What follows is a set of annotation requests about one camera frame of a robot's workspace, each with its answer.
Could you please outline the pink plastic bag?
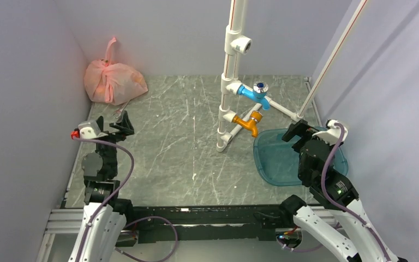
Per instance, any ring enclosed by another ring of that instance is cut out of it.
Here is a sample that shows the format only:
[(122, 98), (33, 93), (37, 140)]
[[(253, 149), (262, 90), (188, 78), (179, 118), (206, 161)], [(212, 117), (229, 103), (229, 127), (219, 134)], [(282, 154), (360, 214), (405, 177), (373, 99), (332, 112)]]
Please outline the pink plastic bag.
[(133, 67), (113, 60), (113, 37), (103, 59), (93, 60), (85, 70), (83, 84), (92, 102), (121, 105), (148, 92), (144, 76)]

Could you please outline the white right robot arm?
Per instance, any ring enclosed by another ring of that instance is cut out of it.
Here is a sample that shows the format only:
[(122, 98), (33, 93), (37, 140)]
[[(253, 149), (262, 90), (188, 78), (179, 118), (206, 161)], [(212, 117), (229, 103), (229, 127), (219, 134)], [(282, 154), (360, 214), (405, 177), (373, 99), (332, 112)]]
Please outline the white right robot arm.
[(285, 142), (299, 137), (292, 146), (299, 154), (298, 178), (345, 233), (317, 216), (296, 195), (279, 205), (279, 220), (286, 227), (295, 225), (308, 232), (339, 261), (404, 261), (381, 239), (352, 182), (333, 166), (347, 135), (347, 127), (337, 120), (328, 120), (325, 130), (300, 120), (291, 124), (282, 136)]

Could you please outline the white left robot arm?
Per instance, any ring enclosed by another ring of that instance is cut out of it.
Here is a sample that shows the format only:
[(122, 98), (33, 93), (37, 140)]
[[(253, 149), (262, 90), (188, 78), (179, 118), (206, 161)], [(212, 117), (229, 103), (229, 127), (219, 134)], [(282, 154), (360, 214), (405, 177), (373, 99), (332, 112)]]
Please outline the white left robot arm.
[(128, 149), (119, 145), (134, 135), (134, 127), (126, 111), (109, 126), (114, 129), (112, 132), (104, 129), (104, 118), (100, 116), (80, 123), (70, 135), (73, 140), (93, 143), (95, 150), (81, 161), (84, 207), (69, 261), (108, 261), (122, 229), (130, 228), (135, 222), (131, 200), (118, 197), (127, 179), (115, 179), (118, 151), (123, 151), (130, 160), (134, 159)]

